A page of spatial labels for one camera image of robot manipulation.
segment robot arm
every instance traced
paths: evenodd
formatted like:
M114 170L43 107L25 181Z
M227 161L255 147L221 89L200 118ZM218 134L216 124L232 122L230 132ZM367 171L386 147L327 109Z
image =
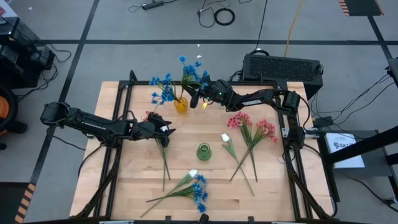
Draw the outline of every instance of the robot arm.
M169 129L171 122L164 121L158 114L151 113L147 121L142 122L138 122L136 118L111 121L61 102L45 105L40 120L48 126L68 126L83 134L91 134L108 147L117 147L118 139L138 141L149 138L160 139L163 147L167 147L169 135L175 131Z
M199 98L214 101L221 106L225 106L225 110L239 111L245 106L253 106L259 104L270 105L274 110L286 115L289 124L289 134L286 138L288 145L295 149L301 149L304 145L305 131L297 123L297 111L300 103L300 95L294 91L264 89L251 94L239 95L235 93L232 86L224 80L217 80L215 84L211 84L210 77L203 77L200 84L194 83L189 86L183 86L192 99L191 108L196 108ZM274 99L278 96L284 96L282 106L279 106Z

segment orange object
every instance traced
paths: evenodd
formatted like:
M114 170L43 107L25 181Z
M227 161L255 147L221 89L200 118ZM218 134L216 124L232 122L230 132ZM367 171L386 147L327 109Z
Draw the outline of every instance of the orange object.
M7 100L4 97L0 96L0 118L6 118L9 111L10 111L10 104L7 102ZM7 130L0 131L0 136L6 133Z

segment white flower bud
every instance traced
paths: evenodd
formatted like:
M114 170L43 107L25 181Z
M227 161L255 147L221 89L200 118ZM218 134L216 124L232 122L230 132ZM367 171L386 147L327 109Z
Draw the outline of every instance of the white flower bud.
M229 141L229 136L226 133L221 134L221 138L223 139L223 142L228 142Z
M198 173L197 170L191 170L191 171L189 172L189 175L190 175L192 178L194 178L194 177L196 176L197 173Z

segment yellow vase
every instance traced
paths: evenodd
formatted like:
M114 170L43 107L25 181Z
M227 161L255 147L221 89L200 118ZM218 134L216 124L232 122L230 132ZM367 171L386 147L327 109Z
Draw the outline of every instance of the yellow vase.
M178 113L185 114L188 110L188 100L185 97L181 97L180 102L174 100L174 106Z

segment wooden tabletop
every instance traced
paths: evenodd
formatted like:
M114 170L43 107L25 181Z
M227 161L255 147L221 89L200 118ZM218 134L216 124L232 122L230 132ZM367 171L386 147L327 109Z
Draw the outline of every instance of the wooden tabletop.
M118 82L103 82L95 115L111 119L116 99ZM305 98L302 83L288 83L289 90L296 91ZM266 86L234 86L234 91L240 94L252 93L264 89ZM153 91L159 91L156 86L133 86L130 110L137 119L142 119L146 111L153 111L155 105L150 104ZM270 140L262 140L255 148L256 170L258 182L254 179L254 172L250 158L243 164L254 193L253 197L239 171L232 182L229 181L235 168L236 161L221 147L221 133L228 133L234 143L239 160L246 152L246 145L238 129L229 129L226 120L235 113L227 113L225 108L213 104L206 110L201 104L196 109L189 108L187 114L178 114L173 103L159 106L156 112L167 121L171 121L171 128L177 128L170 136L167 148L167 163L171 181L166 180L165 192L162 191L163 162L155 140L124 141L118 181L114 198L112 219L129 220L164 220L170 215L172 220L198 220L199 211L195 203L188 198L167 198L151 210L143 218L139 218L152 204L146 200L165 195L190 169L197 169L208 179L208 202L206 214L213 221L234 220L246 221L253 216L256 221L294 221L292 200L286 165L282 160L281 134L277 128L277 144ZM242 112L249 114L255 122L265 118L279 127L277 113L267 105L245 107ZM308 110L304 103L300 104L299 117L301 125L307 118ZM312 127L310 120L306 127ZM196 151L200 143L207 142L212 150L212 157L208 161L197 158ZM318 149L316 140L306 139L305 143ZM99 142L89 139L85 156L97 148ZM103 166L105 148L88 159L83 166L73 199L70 215L76 215L90 200L98 188L101 169ZM302 162L309 191L323 209L333 213L331 200L326 184L320 158L311 150L301 150ZM301 216L305 217L302 197L298 190ZM104 193L101 214L104 214L108 193Z

